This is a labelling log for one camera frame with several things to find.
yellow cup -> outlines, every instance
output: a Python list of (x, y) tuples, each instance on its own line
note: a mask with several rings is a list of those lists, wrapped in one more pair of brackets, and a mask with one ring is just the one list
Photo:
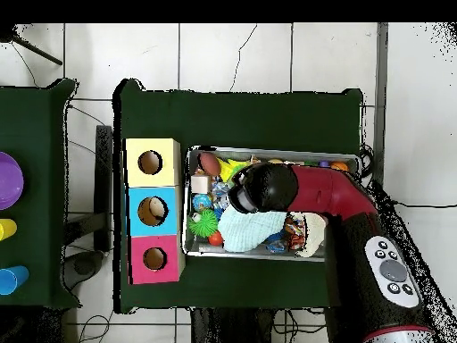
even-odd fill
[(0, 241), (11, 237), (17, 229), (18, 226), (13, 220), (0, 219)]

wooden block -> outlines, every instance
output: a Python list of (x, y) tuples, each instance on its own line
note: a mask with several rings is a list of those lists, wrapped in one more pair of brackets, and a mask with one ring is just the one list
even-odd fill
[(211, 192), (211, 176), (192, 175), (190, 177), (190, 188), (192, 193), (208, 194)]
[(123, 159), (129, 187), (179, 185), (181, 153), (172, 138), (126, 138)]
[(179, 234), (182, 200), (180, 187), (129, 188), (131, 237)]
[(180, 235), (131, 239), (133, 284), (179, 281), (186, 265)]

metal tray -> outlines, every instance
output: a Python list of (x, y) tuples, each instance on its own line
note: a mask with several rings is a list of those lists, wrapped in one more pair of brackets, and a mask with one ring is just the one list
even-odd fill
[(244, 253), (230, 253), (225, 251), (223, 247), (215, 247), (208, 243), (206, 238), (194, 236), (187, 226), (187, 217), (192, 213), (190, 175), (195, 172), (198, 162), (197, 156), (203, 151), (209, 151), (218, 156), (220, 159), (233, 159), (237, 161), (247, 161), (254, 154), (256, 158), (261, 160), (281, 159), (282, 161), (290, 162), (344, 162), (349, 167), (352, 173), (361, 173), (361, 160), (357, 155), (341, 155), (341, 154), (324, 154), (324, 153), (305, 153), (296, 151), (280, 151), (280, 150), (259, 150), (249, 148), (231, 148), (231, 147), (209, 147), (200, 149), (200, 146), (192, 146), (189, 148), (186, 159), (185, 172), (185, 193), (184, 193), (184, 217), (183, 217), (183, 233), (182, 246), (186, 254), (192, 256), (216, 256), (216, 257), (233, 257), (233, 258), (250, 258), (250, 259), (271, 259), (271, 260), (299, 260), (310, 262), (323, 262), (326, 256), (326, 251), (330, 246), (333, 246), (333, 232), (328, 226), (325, 230), (325, 238), (316, 253), (308, 258), (296, 255), (294, 252), (271, 253), (267, 250), (266, 245), (260, 244), (253, 250)]

green table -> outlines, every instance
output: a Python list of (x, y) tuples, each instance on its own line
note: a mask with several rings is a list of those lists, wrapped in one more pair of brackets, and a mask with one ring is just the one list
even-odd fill
[(78, 299), (61, 284), (65, 215), (64, 111), (75, 82), (49, 88), (0, 88), (0, 151), (16, 159), (24, 175), (19, 201), (0, 211), (18, 230), (0, 242), (0, 267), (25, 265), (29, 279), (0, 305), (67, 308)]
[[(358, 89), (278, 95), (153, 92), (125, 79), (113, 95), (114, 148), (120, 152), (122, 138), (174, 138), (181, 145), (183, 162), (193, 145), (357, 155), (361, 101)], [(119, 199), (114, 212), (121, 213), (115, 227), (121, 238), (117, 245), (115, 239), (120, 275), (114, 299), (123, 313), (133, 306), (328, 305), (324, 263), (188, 256), (179, 282), (129, 285), (120, 155), (114, 160), (114, 195)]]

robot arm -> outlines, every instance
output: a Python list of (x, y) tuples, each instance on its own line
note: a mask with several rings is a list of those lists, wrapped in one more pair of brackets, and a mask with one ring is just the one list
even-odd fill
[(332, 343), (431, 343), (420, 292), (401, 251), (382, 230), (376, 206), (348, 174), (257, 163), (233, 179), (241, 213), (312, 212), (330, 219), (340, 306), (326, 312)]

